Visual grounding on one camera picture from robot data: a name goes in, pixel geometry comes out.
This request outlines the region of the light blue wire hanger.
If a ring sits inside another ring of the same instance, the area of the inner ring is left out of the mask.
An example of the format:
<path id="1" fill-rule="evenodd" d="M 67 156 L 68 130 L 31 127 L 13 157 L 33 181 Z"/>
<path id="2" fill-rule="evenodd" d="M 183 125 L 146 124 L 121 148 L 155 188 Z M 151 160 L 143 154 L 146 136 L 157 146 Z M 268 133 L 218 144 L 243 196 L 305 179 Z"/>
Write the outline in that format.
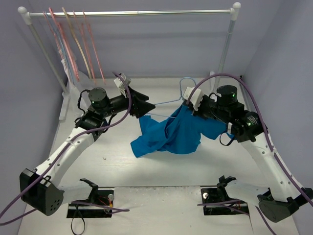
<path id="1" fill-rule="evenodd" d="M 186 80 L 186 79 L 189 79 L 193 82 L 194 86 L 197 84 L 196 83 L 196 80 L 192 77 L 184 77 L 182 79 L 180 79 L 179 81 L 179 98 L 178 99 L 174 99 L 174 100 L 169 100 L 169 101 L 164 101 L 164 102 L 159 102 L 159 103 L 155 103 L 154 105 L 155 106 L 158 106 L 158 105 L 163 105 L 163 104 L 168 104 L 168 103 L 174 103 L 174 102 L 178 102 L 178 101 L 182 101 L 183 100 L 183 90 L 182 90 L 182 81 L 183 80 Z M 157 117 L 163 117 L 163 118 L 175 118 L 173 116 L 165 116 L 165 115 L 159 115 L 159 114 L 153 114 L 153 113 L 148 113 L 146 114 L 146 116 L 157 116 Z"/>

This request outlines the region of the blue t shirt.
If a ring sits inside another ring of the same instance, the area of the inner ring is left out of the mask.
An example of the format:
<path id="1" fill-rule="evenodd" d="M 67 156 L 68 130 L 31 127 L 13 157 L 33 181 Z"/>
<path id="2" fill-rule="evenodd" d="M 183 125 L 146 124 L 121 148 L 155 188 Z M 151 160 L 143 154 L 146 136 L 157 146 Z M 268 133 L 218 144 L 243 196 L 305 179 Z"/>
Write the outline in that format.
<path id="1" fill-rule="evenodd" d="M 137 158 L 155 151 L 189 154 L 197 150 L 201 135 L 215 140 L 227 130 L 223 122 L 193 116 L 185 105 L 181 105 L 162 122 L 143 116 L 139 118 L 139 125 L 142 135 L 131 142 Z"/>

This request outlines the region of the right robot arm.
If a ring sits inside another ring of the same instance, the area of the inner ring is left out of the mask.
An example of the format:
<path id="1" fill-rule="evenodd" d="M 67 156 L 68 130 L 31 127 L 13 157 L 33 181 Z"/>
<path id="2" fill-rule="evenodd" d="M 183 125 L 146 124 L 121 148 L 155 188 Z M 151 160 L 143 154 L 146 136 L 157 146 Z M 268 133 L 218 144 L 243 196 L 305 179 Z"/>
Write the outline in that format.
<path id="1" fill-rule="evenodd" d="M 290 173 L 274 148 L 267 129 L 256 112 L 245 109 L 237 100 L 237 88 L 231 85 L 217 89 L 217 99 L 199 88 L 187 88 L 184 95 L 192 114 L 206 120 L 219 120 L 225 133 L 233 135 L 252 157 L 265 177 L 268 187 L 241 183 L 235 177 L 220 177 L 216 195 L 220 202 L 239 199 L 252 204 L 270 221 L 277 223 L 311 202 L 313 190 L 303 187 Z"/>

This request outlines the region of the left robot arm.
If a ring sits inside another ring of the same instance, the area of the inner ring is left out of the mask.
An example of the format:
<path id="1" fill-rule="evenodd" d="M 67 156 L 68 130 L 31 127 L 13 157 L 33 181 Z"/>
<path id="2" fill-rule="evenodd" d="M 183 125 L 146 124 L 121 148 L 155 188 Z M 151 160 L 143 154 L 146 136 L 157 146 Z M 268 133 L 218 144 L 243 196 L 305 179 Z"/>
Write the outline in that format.
<path id="1" fill-rule="evenodd" d="M 77 158 L 107 130 L 106 118 L 128 111 L 140 118 L 153 110 L 149 97 L 129 88 L 129 94 L 109 98 L 103 88 L 88 92 L 91 105 L 75 124 L 71 134 L 46 161 L 34 170 L 25 169 L 20 174 L 21 199 L 45 214 L 54 214 L 62 204 L 81 201 L 84 205 L 96 203 L 99 186 L 81 178 L 72 186 L 61 185 L 61 180 Z"/>

